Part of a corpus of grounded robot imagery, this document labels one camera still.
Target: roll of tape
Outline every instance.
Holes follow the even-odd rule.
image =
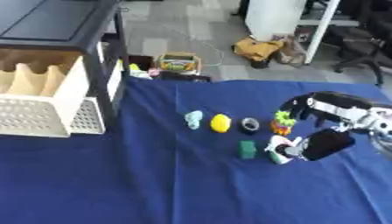
[[[246,117],[241,120],[241,132],[252,135],[260,129],[260,123],[253,117]]]

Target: white plastic basket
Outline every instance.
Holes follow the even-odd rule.
[[[97,47],[103,61],[102,43]],[[71,65],[53,95],[0,94],[0,134],[69,137],[71,133],[103,133],[97,101],[86,97],[89,83],[83,56],[79,55]],[[117,65],[113,73],[119,73],[112,76],[114,81],[109,85],[109,91],[115,93],[121,66]]]
[[[108,81],[108,94],[113,101],[120,82],[122,80],[123,65],[117,61],[110,80]],[[73,119],[72,132],[81,134],[103,134],[105,124],[102,120],[102,114],[98,106],[98,101],[94,97],[86,97],[81,104],[76,117]]]

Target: gray carpet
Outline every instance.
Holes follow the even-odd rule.
[[[375,83],[362,67],[334,73],[331,65],[339,58],[336,49],[322,45],[309,66],[295,68],[272,61],[269,68],[254,69],[232,53],[230,46],[249,35],[244,22],[230,15],[239,0],[165,0],[122,3],[129,54],[157,57],[165,52],[196,53],[203,71],[215,81],[329,81]],[[392,75],[385,74],[384,93],[392,96]]]

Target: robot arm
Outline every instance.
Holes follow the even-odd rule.
[[[287,101],[281,108],[301,120],[317,117],[316,127],[325,120],[339,124],[338,130],[360,130],[363,133],[392,139],[392,106],[336,92],[315,92]]]
[[[316,127],[320,127],[325,120],[338,124],[290,147],[277,147],[283,139],[275,137],[275,142],[266,151],[278,152],[278,155],[284,156],[284,161],[294,157],[317,160],[340,151],[354,144],[354,139],[349,135],[351,131],[368,135],[378,151],[392,158],[392,106],[349,94],[323,91],[294,97],[284,103],[280,110],[288,111],[291,118],[299,117],[301,120],[313,115],[316,117]]]

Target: green block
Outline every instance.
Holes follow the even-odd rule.
[[[256,144],[253,141],[240,141],[240,157],[242,159],[255,158],[257,153]]]

